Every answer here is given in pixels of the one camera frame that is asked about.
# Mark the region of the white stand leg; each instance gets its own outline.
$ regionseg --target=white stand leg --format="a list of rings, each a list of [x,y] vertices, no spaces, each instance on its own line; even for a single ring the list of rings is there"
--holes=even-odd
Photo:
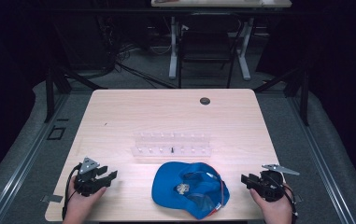
[[[249,73],[247,61],[245,59],[245,53],[248,48],[252,27],[253,27],[253,18],[250,18],[249,21],[245,22],[244,25],[244,31],[243,31],[244,41],[242,42],[241,50],[237,51],[239,65],[241,66],[241,72],[244,80],[250,80],[250,73]]]
[[[177,77],[177,33],[176,33],[175,17],[171,18],[171,63],[169,64],[169,78],[175,79]]]

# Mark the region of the hand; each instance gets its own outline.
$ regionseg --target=hand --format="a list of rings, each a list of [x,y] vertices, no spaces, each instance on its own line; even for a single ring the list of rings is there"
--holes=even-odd
[[[264,221],[267,224],[291,224],[292,223],[292,206],[289,199],[283,196],[275,202],[264,200],[255,189],[250,189],[250,195],[262,209]],[[289,197],[292,197],[290,190],[285,189]]]
[[[75,179],[73,176],[70,179],[68,195],[71,196],[69,203],[67,204],[66,216],[64,217],[64,224],[68,223],[82,223],[85,218],[90,214],[93,209],[93,205],[102,197],[106,192],[106,187],[102,187],[96,193],[84,197],[78,193],[75,193]]]

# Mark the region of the wooden table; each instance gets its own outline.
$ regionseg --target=wooden table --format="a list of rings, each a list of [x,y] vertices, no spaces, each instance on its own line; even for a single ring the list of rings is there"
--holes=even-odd
[[[206,97],[210,104],[202,105]],[[210,157],[134,157],[135,133],[210,133]],[[278,163],[262,112],[252,90],[94,91],[55,188],[64,195],[69,173],[84,157],[118,176],[94,207],[89,220],[194,220],[187,212],[151,199],[153,178],[167,161],[202,161],[213,166],[230,190],[230,201],[205,220],[262,219],[241,174],[260,175],[262,164]],[[50,203],[48,221],[60,221],[63,202]]]

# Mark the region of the gray carpet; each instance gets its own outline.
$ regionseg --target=gray carpet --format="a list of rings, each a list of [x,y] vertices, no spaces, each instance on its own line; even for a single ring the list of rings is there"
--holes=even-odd
[[[236,64],[232,88],[253,89],[262,85],[264,79],[271,78],[267,74],[254,72],[264,41],[262,38],[252,38],[250,42],[247,60],[252,80],[244,81]],[[156,54],[151,51],[133,50],[125,56],[129,57],[126,57],[123,64],[177,85],[176,80],[170,80],[167,76],[169,53]],[[225,83],[223,76],[219,77],[209,72],[198,80],[193,75],[197,72],[195,69],[197,68],[185,68],[186,79],[183,81],[185,88],[223,88]],[[119,72],[119,67],[111,74],[93,78],[91,81],[110,89],[164,88],[125,71]],[[74,89],[71,94],[60,95],[56,92],[56,114],[49,124],[43,123],[46,117],[45,84],[41,83],[34,89],[36,105],[31,117],[0,164],[0,199],[1,196],[9,197],[9,200],[0,200],[0,204],[4,204],[0,210],[0,223],[48,223],[44,218],[48,205],[41,202],[41,199],[44,195],[53,193],[91,96],[87,87],[75,80],[70,82]],[[312,94],[308,107],[310,126],[304,127],[297,118],[296,99],[285,98],[281,93],[283,87],[284,84],[280,83],[268,92],[258,93],[257,97],[280,164],[301,173],[300,176],[285,175],[295,193],[303,198],[303,201],[297,204],[299,213],[297,223],[356,222],[356,173],[338,134],[322,110],[320,102]],[[64,128],[64,135],[60,140],[47,140],[52,128]],[[316,141],[315,146],[311,142],[311,137]],[[319,166],[320,154],[317,157],[317,153],[313,152],[314,148],[320,150],[321,160],[325,161],[325,165]],[[17,169],[28,155],[32,163],[27,165],[27,173],[17,173]],[[331,180],[325,179],[324,173],[326,177],[327,174],[332,175],[332,182],[335,185],[329,187]],[[16,191],[8,194],[4,190],[8,184],[14,183],[11,177],[19,177],[22,182],[17,184]],[[336,200],[334,198],[336,194],[341,196],[343,201]],[[340,206],[336,205],[336,202],[346,203],[340,205],[346,208],[351,217],[345,217],[347,213],[336,209]]]

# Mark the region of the baseball cap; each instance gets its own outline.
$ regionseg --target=baseball cap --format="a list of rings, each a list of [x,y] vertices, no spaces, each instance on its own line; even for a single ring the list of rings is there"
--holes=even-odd
[[[151,197],[160,206],[183,209],[202,219],[225,206],[230,193],[208,164],[170,161],[158,169]]]

